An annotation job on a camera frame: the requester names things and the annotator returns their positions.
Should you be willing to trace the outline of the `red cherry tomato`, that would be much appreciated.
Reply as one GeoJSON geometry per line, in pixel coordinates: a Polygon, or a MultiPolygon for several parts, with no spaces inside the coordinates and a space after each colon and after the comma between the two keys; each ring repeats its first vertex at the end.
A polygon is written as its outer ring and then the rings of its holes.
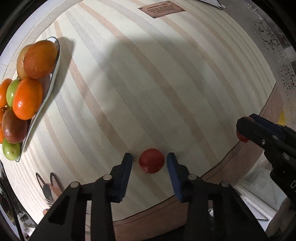
{"type": "MultiPolygon", "coordinates": [[[[253,121],[253,118],[251,118],[250,116],[244,116],[243,117],[244,119],[247,119],[247,120],[250,120],[250,121],[253,121]]],[[[236,129],[236,135],[238,137],[238,139],[243,142],[243,143],[248,143],[249,142],[249,139],[246,138],[245,136],[241,135],[240,132],[238,132],[238,130],[236,129]]]]}
{"type": "Polygon", "coordinates": [[[140,154],[138,163],[145,173],[155,174],[164,166],[165,157],[158,149],[150,148],[140,154]]]}

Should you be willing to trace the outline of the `red green apple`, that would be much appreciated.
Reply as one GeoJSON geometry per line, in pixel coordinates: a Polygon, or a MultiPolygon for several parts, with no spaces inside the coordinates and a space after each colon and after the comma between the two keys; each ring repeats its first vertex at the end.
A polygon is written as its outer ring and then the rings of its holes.
{"type": "Polygon", "coordinates": [[[28,132],[29,122],[19,119],[13,109],[6,110],[3,116],[2,130],[4,139],[11,144],[22,142],[28,132]]]}

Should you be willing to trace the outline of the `large orange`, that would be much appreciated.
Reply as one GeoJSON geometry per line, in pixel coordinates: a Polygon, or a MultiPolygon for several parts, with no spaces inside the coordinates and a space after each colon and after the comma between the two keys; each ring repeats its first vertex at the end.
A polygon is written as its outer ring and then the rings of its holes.
{"type": "Polygon", "coordinates": [[[39,80],[24,78],[18,84],[13,100],[13,112],[21,120],[31,119],[43,101],[43,85],[39,80]]]}

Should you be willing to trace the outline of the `medium orange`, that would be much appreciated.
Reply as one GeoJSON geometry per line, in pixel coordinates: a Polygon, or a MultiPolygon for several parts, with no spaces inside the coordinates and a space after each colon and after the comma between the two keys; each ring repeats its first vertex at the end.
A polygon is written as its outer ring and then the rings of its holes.
{"type": "Polygon", "coordinates": [[[1,108],[1,110],[0,110],[0,143],[1,144],[3,143],[3,139],[4,139],[3,130],[2,130],[2,123],[3,123],[3,116],[4,116],[4,113],[6,112],[6,110],[7,110],[6,106],[1,108]]]}

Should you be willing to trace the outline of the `dark reddish orange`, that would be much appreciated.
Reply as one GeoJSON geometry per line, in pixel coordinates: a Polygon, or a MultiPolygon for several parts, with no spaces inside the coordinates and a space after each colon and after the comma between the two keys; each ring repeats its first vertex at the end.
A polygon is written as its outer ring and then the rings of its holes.
{"type": "Polygon", "coordinates": [[[41,79],[49,75],[55,66],[58,51],[55,44],[42,40],[33,44],[25,54],[23,67],[26,75],[41,79]]]}

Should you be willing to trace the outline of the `brown kiwi fruit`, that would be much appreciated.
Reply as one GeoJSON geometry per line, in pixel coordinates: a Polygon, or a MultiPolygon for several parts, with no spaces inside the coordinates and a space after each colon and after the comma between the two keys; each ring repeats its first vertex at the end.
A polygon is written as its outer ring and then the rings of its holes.
{"type": "Polygon", "coordinates": [[[23,80],[24,78],[27,77],[25,71],[24,71],[24,65],[23,65],[23,61],[25,58],[25,55],[27,53],[27,51],[31,48],[32,44],[26,45],[21,51],[20,54],[18,55],[18,59],[16,62],[16,71],[18,74],[18,78],[20,80],[23,80]]]}

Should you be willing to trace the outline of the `small orange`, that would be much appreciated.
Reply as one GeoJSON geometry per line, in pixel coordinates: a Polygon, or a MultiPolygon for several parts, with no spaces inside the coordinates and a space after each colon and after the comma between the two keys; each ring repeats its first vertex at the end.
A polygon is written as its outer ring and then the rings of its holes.
{"type": "Polygon", "coordinates": [[[6,78],[0,85],[0,108],[7,105],[6,92],[11,82],[11,78],[6,78]]]}

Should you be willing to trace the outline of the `striped table mat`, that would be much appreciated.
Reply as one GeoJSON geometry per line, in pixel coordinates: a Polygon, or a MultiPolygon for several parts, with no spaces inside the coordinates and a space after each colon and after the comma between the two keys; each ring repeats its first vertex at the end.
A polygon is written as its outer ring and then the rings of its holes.
{"type": "Polygon", "coordinates": [[[237,183],[261,150],[238,142],[236,121],[259,113],[276,121],[277,58],[266,50],[264,14],[250,1],[176,1],[181,12],[153,18],[155,1],[48,1],[1,56],[1,78],[16,77],[28,44],[57,37],[53,91],[18,162],[2,158],[10,184],[34,222],[48,207],[36,180],[90,183],[134,163],[122,203],[112,205],[116,238],[145,240],[181,226],[187,207],[173,197],[166,168],[147,174],[149,148],[198,176],[237,183]]]}

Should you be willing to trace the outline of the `floral oval plate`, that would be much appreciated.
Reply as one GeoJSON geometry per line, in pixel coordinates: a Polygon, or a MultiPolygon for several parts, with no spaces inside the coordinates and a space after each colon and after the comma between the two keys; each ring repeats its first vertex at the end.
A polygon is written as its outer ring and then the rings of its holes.
{"type": "Polygon", "coordinates": [[[30,140],[31,140],[31,138],[33,136],[33,132],[37,128],[37,120],[39,119],[39,116],[41,116],[42,110],[43,110],[45,104],[47,103],[47,101],[48,101],[48,99],[49,99],[49,97],[50,97],[50,95],[51,95],[51,93],[52,93],[52,91],[54,89],[54,86],[55,86],[56,77],[57,77],[58,69],[59,69],[59,66],[60,66],[61,47],[60,47],[59,40],[54,36],[48,37],[46,40],[52,42],[55,45],[56,49],[57,49],[56,62],[55,62],[53,71],[49,75],[47,75],[46,77],[44,77],[44,78],[42,78],[40,80],[40,82],[43,85],[43,101],[42,101],[42,103],[40,105],[40,108],[38,109],[37,113],[30,120],[27,135],[24,138],[23,142],[21,143],[20,155],[15,160],[15,162],[19,162],[20,159],[21,159],[22,154],[27,150],[29,142],[30,142],[30,140]]]}

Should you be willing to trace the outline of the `white folded paper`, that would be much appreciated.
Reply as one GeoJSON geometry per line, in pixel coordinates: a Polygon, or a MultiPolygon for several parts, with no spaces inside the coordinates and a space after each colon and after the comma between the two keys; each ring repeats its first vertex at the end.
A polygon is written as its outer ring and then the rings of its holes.
{"type": "Polygon", "coordinates": [[[221,10],[223,10],[223,9],[226,8],[218,0],[198,0],[198,1],[201,1],[203,3],[209,4],[211,6],[214,6],[215,8],[221,9],[221,10]]]}

